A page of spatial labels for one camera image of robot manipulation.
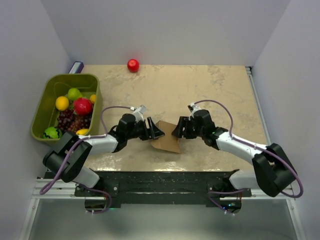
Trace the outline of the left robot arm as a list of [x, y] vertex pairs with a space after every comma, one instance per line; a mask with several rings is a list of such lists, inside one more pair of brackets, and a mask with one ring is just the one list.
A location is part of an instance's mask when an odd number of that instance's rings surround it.
[[104, 184], [93, 170], [84, 166], [87, 157], [101, 153], [117, 153], [127, 146], [128, 140], [139, 138], [142, 141], [165, 136], [152, 121], [137, 118], [137, 114], [124, 114], [113, 129], [102, 135], [76, 135], [65, 133], [43, 158], [43, 165], [55, 174], [43, 192], [48, 191], [55, 181], [75, 182], [86, 186], [92, 196], [99, 196]]

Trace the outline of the brown cardboard box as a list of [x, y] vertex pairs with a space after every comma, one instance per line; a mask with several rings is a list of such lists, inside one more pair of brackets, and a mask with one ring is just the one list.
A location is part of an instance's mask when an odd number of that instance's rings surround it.
[[172, 135], [176, 125], [163, 120], [159, 120], [155, 125], [164, 132], [164, 136], [152, 140], [151, 145], [158, 150], [181, 154], [179, 140]]

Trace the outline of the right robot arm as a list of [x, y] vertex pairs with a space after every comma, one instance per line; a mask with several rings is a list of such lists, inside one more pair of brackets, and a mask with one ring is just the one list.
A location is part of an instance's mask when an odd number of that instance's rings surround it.
[[259, 188], [268, 196], [276, 197], [297, 177], [278, 144], [257, 144], [231, 136], [227, 129], [215, 125], [208, 110], [201, 109], [191, 116], [181, 116], [171, 134], [179, 139], [199, 137], [207, 146], [252, 164], [252, 171], [235, 170], [223, 183], [222, 189], [227, 196], [233, 197], [242, 189]]

